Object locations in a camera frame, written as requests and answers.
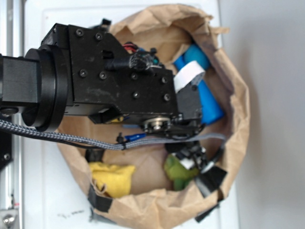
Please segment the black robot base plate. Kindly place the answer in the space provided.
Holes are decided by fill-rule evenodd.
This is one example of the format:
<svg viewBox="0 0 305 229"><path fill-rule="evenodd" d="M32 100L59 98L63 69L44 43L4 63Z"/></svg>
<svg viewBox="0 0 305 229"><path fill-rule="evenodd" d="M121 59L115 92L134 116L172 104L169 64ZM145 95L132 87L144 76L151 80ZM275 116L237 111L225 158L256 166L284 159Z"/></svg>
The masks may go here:
<svg viewBox="0 0 305 229"><path fill-rule="evenodd" d="M12 135L1 132L0 133L0 171L12 161L13 156L13 139Z"/></svg>

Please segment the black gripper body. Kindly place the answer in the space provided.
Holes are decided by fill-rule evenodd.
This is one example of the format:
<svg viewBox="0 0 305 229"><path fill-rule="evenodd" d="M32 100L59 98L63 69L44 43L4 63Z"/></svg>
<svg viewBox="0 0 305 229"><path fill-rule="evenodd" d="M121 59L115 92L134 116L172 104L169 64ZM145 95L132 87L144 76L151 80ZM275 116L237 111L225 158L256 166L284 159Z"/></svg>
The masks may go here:
<svg viewBox="0 0 305 229"><path fill-rule="evenodd" d="M62 51L68 67L66 115L95 124L138 125L145 133L190 138L203 128L199 89L179 92L153 52L129 53L106 29L55 24L41 47Z"/></svg>

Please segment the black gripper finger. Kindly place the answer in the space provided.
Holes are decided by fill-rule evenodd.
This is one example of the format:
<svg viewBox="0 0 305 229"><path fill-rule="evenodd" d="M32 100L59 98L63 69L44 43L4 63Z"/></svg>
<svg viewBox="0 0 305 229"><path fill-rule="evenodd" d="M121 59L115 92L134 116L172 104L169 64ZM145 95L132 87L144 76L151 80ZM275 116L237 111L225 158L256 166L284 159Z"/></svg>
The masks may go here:
<svg viewBox="0 0 305 229"><path fill-rule="evenodd" d="M168 156L164 163L166 172L203 172L208 166L206 150L198 141L167 143Z"/></svg>

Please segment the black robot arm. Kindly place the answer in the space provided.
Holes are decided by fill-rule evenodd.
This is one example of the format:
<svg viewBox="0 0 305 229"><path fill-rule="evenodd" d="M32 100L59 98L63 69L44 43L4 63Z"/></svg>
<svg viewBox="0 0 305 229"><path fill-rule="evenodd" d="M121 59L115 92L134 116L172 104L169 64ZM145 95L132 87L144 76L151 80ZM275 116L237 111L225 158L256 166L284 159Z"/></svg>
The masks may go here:
<svg viewBox="0 0 305 229"><path fill-rule="evenodd" d="M0 127L89 149L198 141L205 127L200 78L179 89L155 54L155 49L121 44L102 26L55 24L38 49L0 58L0 112L20 113L25 123L1 120ZM118 136L116 144L109 144L55 133L66 115L86 116L95 124L137 125L153 138Z"/></svg>

